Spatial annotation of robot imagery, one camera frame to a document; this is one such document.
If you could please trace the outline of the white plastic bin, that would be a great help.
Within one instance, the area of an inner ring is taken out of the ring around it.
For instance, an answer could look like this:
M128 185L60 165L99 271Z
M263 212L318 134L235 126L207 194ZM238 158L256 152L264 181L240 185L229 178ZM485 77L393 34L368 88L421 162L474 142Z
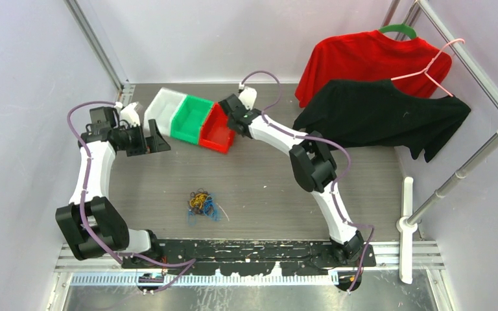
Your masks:
M149 120L154 119L160 133L170 137L172 120L186 98L185 93L162 87L145 110L144 133L150 133Z

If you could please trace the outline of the red plastic bin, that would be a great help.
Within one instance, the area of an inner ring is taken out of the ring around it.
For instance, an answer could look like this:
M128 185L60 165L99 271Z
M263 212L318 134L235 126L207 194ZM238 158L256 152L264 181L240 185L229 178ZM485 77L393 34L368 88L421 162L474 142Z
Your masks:
M198 145L227 154L235 132L227 127L228 117L218 103L214 103L200 130Z

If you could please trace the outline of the green plastic bin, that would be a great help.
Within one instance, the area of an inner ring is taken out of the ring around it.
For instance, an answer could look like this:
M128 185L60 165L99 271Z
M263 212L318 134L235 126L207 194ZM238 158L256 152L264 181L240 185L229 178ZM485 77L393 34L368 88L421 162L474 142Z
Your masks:
M192 95L186 96L171 123L171 137L198 145L202 126L214 102Z

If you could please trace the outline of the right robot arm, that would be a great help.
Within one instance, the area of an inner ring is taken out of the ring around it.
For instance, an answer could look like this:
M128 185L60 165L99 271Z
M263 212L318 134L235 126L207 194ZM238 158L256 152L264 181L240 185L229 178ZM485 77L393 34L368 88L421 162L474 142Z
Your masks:
M289 157L294 179L312 195L326 220L335 260L342 266L352 265L364 248L364 239L342 201L337 164L326 140L318 132L303 133L273 121L264 112L244 104L240 95L231 94L219 106L227 116L229 129Z

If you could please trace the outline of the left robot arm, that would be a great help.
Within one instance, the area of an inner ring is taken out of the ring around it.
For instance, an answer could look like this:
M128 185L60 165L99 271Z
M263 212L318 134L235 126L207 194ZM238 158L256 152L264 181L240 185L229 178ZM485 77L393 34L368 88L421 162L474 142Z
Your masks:
M90 122L78 133L71 122L75 106L67 114L67 124L77 139L81 163L77 184L69 203L56 210L58 224L72 254L78 260L111 255L118 263L126 260L156 267L163 250L151 230L130 229L110 201L110 177L118 152L142 156L171 150L154 119L144 133L137 113L139 104L96 100L90 108Z

